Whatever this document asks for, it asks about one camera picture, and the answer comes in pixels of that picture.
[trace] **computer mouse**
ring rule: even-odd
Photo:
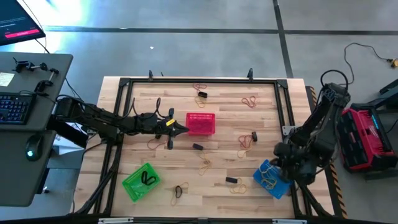
[[[29,161],[37,161],[42,157],[42,138],[39,133],[32,135],[26,142],[26,159]]]

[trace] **blue basket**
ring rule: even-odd
[[[261,170],[265,171],[270,167],[271,165],[269,164],[268,159],[266,159],[262,164],[261,164]],[[267,183],[263,182],[261,183],[262,176],[260,173],[260,170],[257,169],[255,173],[253,174],[254,180],[257,181],[262,187],[264,187],[272,196],[274,196],[277,199],[280,199],[289,189],[290,185],[293,184],[293,181],[290,182],[284,182],[279,178],[279,169],[276,167],[272,167],[269,171],[270,175],[272,175],[275,180],[277,181],[275,187],[272,190],[267,189]]]

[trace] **green basket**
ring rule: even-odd
[[[141,182],[142,172],[148,172],[149,177],[155,177],[156,181],[151,185],[145,185]],[[126,178],[122,184],[126,189],[127,194],[130,195],[130,198],[133,202],[138,201],[143,196],[148,194],[156,185],[160,183],[160,178],[156,174],[154,168],[149,163],[144,164],[138,170],[136,170],[133,174],[131,174],[128,178]]]

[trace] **black metal frame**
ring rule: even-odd
[[[290,102],[289,87],[287,84],[287,80],[286,79],[275,79],[275,80],[253,79],[252,70],[249,71],[248,78],[169,78],[169,77],[120,78],[118,94],[116,96],[116,102],[115,102],[114,111],[113,111],[114,114],[118,114],[118,112],[119,112],[120,103],[121,103],[121,99],[122,99],[122,95],[123,95],[123,90],[125,87],[127,87],[127,95],[126,95],[126,102],[124,104],[124,111],[123,111],[124,113],[123,114],[128,113],[131,95],[132,95],[132,88],[133,88],[134,83],[236,83],[236,84],[269,84],[269,85],[273,85],[274,91],[275,91],[276,106],[277,106],[278,116],[279,116],[280,133],[281,133],[282,139],[283,139],[283,138],[285,138],[285,136],[283,134],[282,127],[285,126],[285,119],[284,119],[284,109],[282,107],[282,101],[281,101],[280,92],[279,92],[280,87],[281,87],[283,89],[284,96],[285,96],[286,109],[287,109],[287,114],[288,114],[288,118],[289,118],[289,125],[291,125],[291,126],[295,125],[292,105]],[[111,150],[114,145],[115,145],[114,142],[110,142],[106,146],[104,161],[103,161],[103,166],[102,166],[99,181],[102,181],[108,172],[109,159],[111,156]],[[116,143],[115,157],[120,158],[122,146],[123,146],[123,137],[121,138],[121,141]],[[110,186],[109,186],[109,192],[108,192],[108,198],[107,198],[107,202],[106,202],[106,207],[103,211],[103,214],[109,215],[109,216],[110,216],[111,210],[112,210],[114,191],[115,191],[115,187],[116,187],[116,178],[117,178],[117,173],[115,175],[113,175],[113,177],[111,179]],[[303,213],[301,212],[300,207],[299,207],[297,191],[296,191],[294,185],[292,185],[290,187],[290,191],[291,191],[294,215],[296,218],[298,218],[298,217],[303,218]],[[101,193],[101,195],[95,202],[93,213],[100,213],[102,194],[103,193]],[[305,214],[308,216],[312,216],[311,205],[308,202],[305,195],[303,195],[303,198],[304,198],[303,201],[305,204]]]

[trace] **paper note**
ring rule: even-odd
[[[12,78],[14,78],[14,74],[0,72],[0,86],[8,86]]]

